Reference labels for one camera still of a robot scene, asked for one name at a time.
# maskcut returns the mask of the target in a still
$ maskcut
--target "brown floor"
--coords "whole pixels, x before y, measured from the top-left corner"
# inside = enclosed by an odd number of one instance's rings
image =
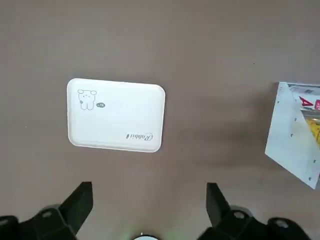
[[[0,214],[21,220],[92,181],[81,240],[194,240],[207,182],[261,221],[320,237],[320,193],[264,155],[277,81],[319,83],[320,1],[1,0]],[[75,147],[74,77],[166,90],[157,153]]]

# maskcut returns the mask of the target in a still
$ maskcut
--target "black plastic part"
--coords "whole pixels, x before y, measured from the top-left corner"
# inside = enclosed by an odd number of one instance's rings
[[[230,206],[216,183],[206,185],[206,212],[211,225],[217,226],[230,212]]]
[[[66,224],[77,234],[94,205],[91,182],[82,182],[60,205],[59,211]]]
[[[76,240],[76,234],[93,208],[91,182],[82,182],[59,208],[47,208],[18,222],[0,217],[0,240]]]
[[[212,227],[198,240],[310,240],[292,220],[275,217],[265,225],[244,211],[232,210],[215,183],[207,184],[206,210]]]

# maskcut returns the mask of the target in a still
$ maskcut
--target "screw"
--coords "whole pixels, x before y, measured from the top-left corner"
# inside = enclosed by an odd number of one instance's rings
[[[240,211],[236,211],[234,214],[233,214],[237,219],[244,219],[245,218],[245,215],[240,212]]]
[[[49,211],[47,211],[47,212],[45,212],[44,214],[42,214],[42,217],[48,218],[48,217],[50,217],[51,215],[52,215],[52,213],[49,212]]]
[[[287,229],[289,227],[289,225],[281,219],[278,219],[277,221],[275,221],[275,224],[277,224],[279,228]]]
[[[8,219],[4,219],[0,221],[0,226],[6,225],[8,222],[9,222]]]

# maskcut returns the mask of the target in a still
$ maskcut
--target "yellow label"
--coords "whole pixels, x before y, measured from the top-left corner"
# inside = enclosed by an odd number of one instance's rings
[[[311,132],[320,147],[320,124],[313,119],[306,119],[306,123],[309,125]]]

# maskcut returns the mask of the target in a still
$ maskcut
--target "cartoon bear drawing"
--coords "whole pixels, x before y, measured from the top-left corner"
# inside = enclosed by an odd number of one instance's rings
[[[94,109],[94,103],[96,100],[96,91],[91,91],[91,90],[78,90],[78,97],[80,100],[80,104],[81,104],[81,109],[82,110],[92,110]]]

